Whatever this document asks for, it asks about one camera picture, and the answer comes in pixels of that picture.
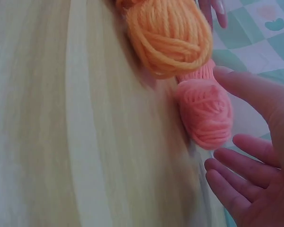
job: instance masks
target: hand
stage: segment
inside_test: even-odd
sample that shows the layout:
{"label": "hand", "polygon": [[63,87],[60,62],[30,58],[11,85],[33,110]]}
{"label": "hand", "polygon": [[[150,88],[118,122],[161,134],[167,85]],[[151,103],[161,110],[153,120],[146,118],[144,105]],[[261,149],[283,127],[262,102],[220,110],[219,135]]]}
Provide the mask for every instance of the hand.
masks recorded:
{"label": "hand", "polygon": [[262,162],[230,149],[218,149],[216,159],[205,162],[206,179],[239,227],[284,227],[284,86],[248,73],[226,73],[221,68],[214,74],[226,90],[264,117],[272,143],[236,135],[234,144]]}
{"label": "hand", "polygon": [[208,23],[213,28],[213,16],[211,6],[216,12],[218,22],[222,28],[227,27],[227,14],[223,0],[198,0],[200,10],[205,15]]}

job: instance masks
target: pink yarn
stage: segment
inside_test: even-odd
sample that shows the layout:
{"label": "pink yarn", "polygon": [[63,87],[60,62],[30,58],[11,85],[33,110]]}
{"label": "pink yarn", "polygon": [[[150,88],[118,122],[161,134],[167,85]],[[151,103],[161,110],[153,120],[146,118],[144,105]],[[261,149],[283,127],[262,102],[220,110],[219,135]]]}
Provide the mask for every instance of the pink yarn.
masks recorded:
{"label": "pink yarn", "polygon": [[206,150],[222,146],[231,137],[233,123],[231,101],[213,77],[214,66],[210,60],[198,71],[178,77],[176,92],[187,132]]}

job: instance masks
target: yarn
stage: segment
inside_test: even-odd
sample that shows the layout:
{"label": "yarn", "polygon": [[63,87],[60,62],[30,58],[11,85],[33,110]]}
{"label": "yarn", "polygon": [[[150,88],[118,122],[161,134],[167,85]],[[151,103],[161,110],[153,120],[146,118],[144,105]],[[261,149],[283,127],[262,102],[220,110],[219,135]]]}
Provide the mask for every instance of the yarn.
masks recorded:
{"label": "yarn", "polygon": [[177,77],[176,99],[183,124],[191,138],[206,150],[217,149],[230,137],[233,125],[231,101],[213,77],[210,60],[198,71]]}
{"label": "yarn", "polygon": [[144,66],[157,79],[185,75],[211,57],[211,28],[194,0],[116,0]]}

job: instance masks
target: fabric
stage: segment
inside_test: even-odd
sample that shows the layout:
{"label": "fabric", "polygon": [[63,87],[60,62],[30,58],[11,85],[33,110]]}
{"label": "fabric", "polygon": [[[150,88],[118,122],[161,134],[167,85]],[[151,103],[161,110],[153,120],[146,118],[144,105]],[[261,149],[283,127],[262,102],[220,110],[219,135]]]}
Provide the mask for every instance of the fabric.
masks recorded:
{"label": "fabric", "polygon": [[[284,84],[284,0],[224,0],[227,29],[214,16],[213,60],[236,71],[250,71]],[[231,96],[233,134],[248,133],[270,140],[268,126],[248,104]],[[243,153],[231,140],[225,147]],[[225,212],[229,227],[235,224]]]}

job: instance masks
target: fingernail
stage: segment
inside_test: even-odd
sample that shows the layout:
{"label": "fingernail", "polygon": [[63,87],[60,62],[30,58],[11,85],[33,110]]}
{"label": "fingernail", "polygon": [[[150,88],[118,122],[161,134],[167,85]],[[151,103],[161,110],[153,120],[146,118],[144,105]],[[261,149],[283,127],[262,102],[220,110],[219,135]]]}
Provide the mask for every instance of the fingernail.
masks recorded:
{"label": "fingernail", "polygon": [[220,73],[220,74],[228,74],[228,73],[231,73],[233,72],[232,69],[229,69],[227,67],[224,67],[224,66],[216,66],[214,69],[213,69],[213,73],[214,74],[217,74],[217,73]]}
{"label": "fingernail", "polygon": [[221,0],[216,1],[215,10],[219,14],[225,14],[225,8]]}

